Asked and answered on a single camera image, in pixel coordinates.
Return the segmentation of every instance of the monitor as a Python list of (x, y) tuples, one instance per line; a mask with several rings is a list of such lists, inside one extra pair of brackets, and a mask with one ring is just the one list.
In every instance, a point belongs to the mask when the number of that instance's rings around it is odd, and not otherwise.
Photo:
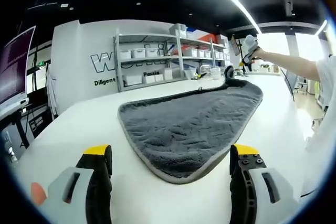
[(27, 60), (35, 26), (12, 39), (0, 56), (0, 119), (28, 102)]

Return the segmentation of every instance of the white sleeve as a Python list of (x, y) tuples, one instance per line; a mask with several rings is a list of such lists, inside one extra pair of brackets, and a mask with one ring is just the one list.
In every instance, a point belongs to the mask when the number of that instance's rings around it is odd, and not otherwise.
[(330, 101), (335, 88), (336, 56), (317, 61), (316, 67), (321, 81), (323, 96)]

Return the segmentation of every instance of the computer screen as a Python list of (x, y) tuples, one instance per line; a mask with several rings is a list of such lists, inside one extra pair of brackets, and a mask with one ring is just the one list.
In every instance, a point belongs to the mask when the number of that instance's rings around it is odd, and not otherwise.
[(35, 27), (14, 39), (0, 56), (0, 104), (17, 94), (26, 92), (27, 59)]

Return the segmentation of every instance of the black ceiling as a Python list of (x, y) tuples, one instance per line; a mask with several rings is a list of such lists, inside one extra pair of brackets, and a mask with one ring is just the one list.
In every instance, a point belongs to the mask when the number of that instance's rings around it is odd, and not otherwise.
[[(240, 1), (257, 23), (293, 21), (320, 25), (324, 20), (319, 0), (290, 0), (295, 16), (286, 15), (288, 0)], [(69, 6), (60, 8), (65, 3)], [(81, 23), (109, 19), (156, 20), (183, 23), (210, 33), (225, 33), (230, 28), (250, 25), (230, 0), (16, 0), (10, 4), (15, 13), (5, 21), (11, 28), (6, 36), (9, 39), (18, 29), (23, 31), (37, 25), (33, 41), (36, 45), (51, 40), (55, 26), (75, 19)]]

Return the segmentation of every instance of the white table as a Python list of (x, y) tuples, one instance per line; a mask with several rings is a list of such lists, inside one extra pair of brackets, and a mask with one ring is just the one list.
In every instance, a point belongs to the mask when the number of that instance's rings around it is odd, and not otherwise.
[[(238, 143), (260, 151), (268, 167), (276, 168), (299, 199), (303, 175), (304, 139), (295, 105), (282, 77), (240, 77), (258, 85), (264, 99)], [(211, 81), (218, 86), (222, 81)], [(16, 174), (24, 191), (39, 182), (44, 189), (82, 152), (112, 145), (112, 221), (127, 224), (229, 223), (231, 214), (229, 155), (209, 174), (190, 184), (170, 184), (156, 177), (129, 145), (117, 118), (124, 102), (195, 90), (198, 81), (180, 81), (132, 90), (75, 104), (49, 125), (19, 160)]]

